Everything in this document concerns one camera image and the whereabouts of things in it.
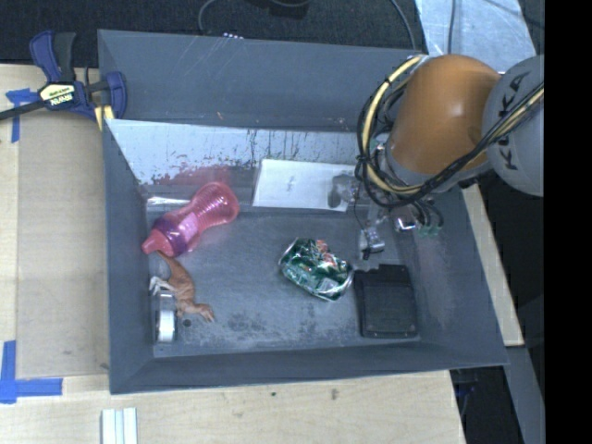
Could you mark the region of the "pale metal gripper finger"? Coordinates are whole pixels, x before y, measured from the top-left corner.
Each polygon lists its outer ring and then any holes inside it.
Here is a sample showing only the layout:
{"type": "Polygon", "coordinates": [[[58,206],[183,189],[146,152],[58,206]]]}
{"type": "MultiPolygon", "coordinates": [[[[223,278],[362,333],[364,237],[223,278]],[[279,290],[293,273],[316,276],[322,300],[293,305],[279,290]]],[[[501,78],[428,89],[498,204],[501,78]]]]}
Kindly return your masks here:
{"type": "Polygon", "coordinates": [[[382,253],[386,243],[378,234],[376,227],[362,228],[360,232],[360,253],[363,260],[368,260],[372,254],[382,253]]]}
{"type": "Polygon", "coordinates": [[[367,227],[376,228],[389,217],[389,209],[371,202],[368,207],[367,227]]]}

